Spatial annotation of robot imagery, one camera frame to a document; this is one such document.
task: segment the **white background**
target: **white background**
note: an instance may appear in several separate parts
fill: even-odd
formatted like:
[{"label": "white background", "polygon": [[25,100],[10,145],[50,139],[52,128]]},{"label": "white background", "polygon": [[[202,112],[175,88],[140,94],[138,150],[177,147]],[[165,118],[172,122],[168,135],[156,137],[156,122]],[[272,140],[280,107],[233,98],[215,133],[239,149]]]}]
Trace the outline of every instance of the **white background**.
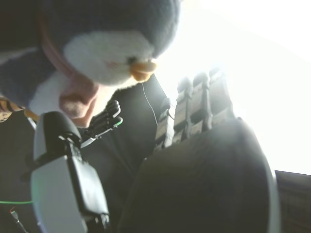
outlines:
[{"label": "white background", "polygon": [[156,76],[176,97],[185,75],[221,65],[234,108],[272,167],[311,174],[311,6],[305,0],[185,0]]}]

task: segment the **black backdrop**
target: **black backdrop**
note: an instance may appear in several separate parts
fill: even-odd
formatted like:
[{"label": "black backdrop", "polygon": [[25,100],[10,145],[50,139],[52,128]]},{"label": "black backdrop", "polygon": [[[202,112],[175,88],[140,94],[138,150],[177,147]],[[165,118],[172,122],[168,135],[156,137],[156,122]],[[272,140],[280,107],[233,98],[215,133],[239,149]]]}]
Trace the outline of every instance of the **black backdrop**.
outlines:
[{"label": "black backdrop", "polygon": [[[165,94],[154,76],[144,87],[158,117]],[[136,171],[141,161],[152,153],[156,123],[140,84],[117,92],[113,98],[120,103],[123,124],[83,149],[82,155],[100,176],[111,213],[113,232],[116,232]],[[25,156],[32,154],[33,137],[34,131],[23,113],[14,114],[0,124],[0,200],[31,199],[30,184],[21,182],[20,176],[28,169]],[[1,233],[20,232],[9,214],[12,207],[0,205]],[[31,205],[20,205],[15,209],[29,233],[40,232]]]}]

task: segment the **penguin's eye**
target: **penguin's eye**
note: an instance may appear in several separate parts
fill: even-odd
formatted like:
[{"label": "penguin's eye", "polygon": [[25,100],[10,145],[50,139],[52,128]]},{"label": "penguin's eye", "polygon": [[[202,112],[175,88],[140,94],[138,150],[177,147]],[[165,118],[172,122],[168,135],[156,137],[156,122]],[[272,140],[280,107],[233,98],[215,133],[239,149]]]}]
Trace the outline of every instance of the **penguin's eye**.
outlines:
[{"label": "penguin's eye", "polygon": [[137,58],[136,57],[129,57],[127,58],[127,63],[129,65],[132,65],[133,63],[135,63],[137,61]]}]

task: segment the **green wire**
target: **green wire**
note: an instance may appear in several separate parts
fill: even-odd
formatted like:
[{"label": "green wire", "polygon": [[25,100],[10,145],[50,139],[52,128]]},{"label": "green wire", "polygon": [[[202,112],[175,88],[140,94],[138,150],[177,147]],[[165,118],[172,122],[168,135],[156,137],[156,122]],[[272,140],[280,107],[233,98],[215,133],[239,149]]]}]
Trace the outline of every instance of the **green wire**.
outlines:
[{"label": "green wire", "polygon": [[0,204],[5,204],[5,205],[26,205],[26,204],[31,204],[33,203],[32,201],[0,201]]}]

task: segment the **stuffed animal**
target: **stuffed animal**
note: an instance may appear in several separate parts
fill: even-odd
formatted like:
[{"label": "stuffed animal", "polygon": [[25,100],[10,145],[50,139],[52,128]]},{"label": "stuffed animal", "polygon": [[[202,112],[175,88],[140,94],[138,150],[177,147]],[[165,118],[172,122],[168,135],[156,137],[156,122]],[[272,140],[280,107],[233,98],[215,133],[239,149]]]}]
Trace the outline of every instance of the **stuffed animal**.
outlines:
[{"label": "stuffed animal", "polygon": [[180,0],[0,1],[0,119],[60,111],[87,127],[116,90],[148,80],[179,15]]}]

